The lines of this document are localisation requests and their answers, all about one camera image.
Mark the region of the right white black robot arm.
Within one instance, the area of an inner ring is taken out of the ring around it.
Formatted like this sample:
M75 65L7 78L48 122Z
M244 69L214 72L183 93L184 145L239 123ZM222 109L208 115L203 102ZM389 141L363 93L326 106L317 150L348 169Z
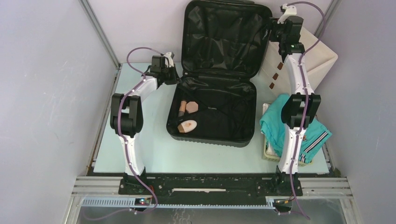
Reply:
M287 69L291 95L281 110L285 125L285 140L281 159L272 178L272 190L284 195L294 189L298 181L298 157L303 136L321 102L314 93L305 68L306 49L300 42L303 18L296 15L282 16L273 21L270 41L279 44L279 55Z

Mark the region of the black ribbed hard-shell suitcase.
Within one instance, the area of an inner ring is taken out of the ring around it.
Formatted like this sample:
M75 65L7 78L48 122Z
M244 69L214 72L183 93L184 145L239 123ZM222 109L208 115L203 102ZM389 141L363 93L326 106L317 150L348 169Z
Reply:
M176 85L166 129L176 140L231 147L247 146L255 133L259 72L269 43L269 7L247 0L193 0L184 13L180 83ZM197 112L178 117L182 100ZM180 133L177 126L197 127Z

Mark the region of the light teal bottom garment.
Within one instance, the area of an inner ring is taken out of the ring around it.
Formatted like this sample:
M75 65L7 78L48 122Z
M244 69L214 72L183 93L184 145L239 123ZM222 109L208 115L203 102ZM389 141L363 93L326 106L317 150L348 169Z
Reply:
M270 145L280 157L283 152L285 139L285 127L281 121L281 110L288 99L288 94L279 95L260 119L261 132L266 135ZM310 163L331 136L332 133L317 119L314 119L309 124L303 137L299 161Z

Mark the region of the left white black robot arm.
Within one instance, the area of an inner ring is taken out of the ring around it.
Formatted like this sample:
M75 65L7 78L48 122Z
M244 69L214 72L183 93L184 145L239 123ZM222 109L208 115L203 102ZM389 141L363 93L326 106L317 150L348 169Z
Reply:
M125 158L123 181L136 194L148 188L145 166L135 146L138 133L143 128L142 102L162 84L173 85L179 81L174 53L152 56L151 65L141 75L138 84L127 93L115 93L111 99L110 126L119 136Z

